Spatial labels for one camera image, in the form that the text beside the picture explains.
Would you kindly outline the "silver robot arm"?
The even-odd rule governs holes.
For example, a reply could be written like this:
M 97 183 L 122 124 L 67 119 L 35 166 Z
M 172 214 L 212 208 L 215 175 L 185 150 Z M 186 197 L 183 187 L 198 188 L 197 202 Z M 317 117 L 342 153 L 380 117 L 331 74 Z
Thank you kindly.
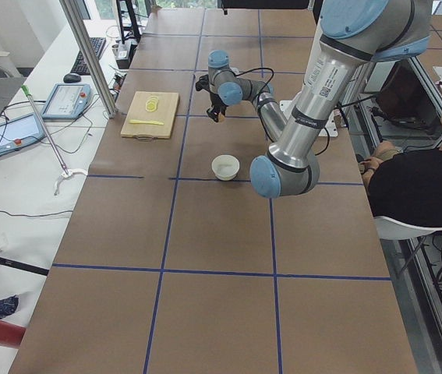
M 423 53 L 431 14 L 430 1 L 325 1 L 318 45 L 312 49 L 317 57 L 289 115 L 281 111 L 268 83 L 237 76 L 225 51 L 209 54 L 208 73 L 196 82 L 196 90 L 210 94 L 208 116 L 220 122 L 227 107 L 248 101 L 271 140 L 267 152 L 250 166 L 250 181 L 259 195 L 294 196 L 316 185 L 320 168 L 312 146 L 354 72 L 369 62 Z

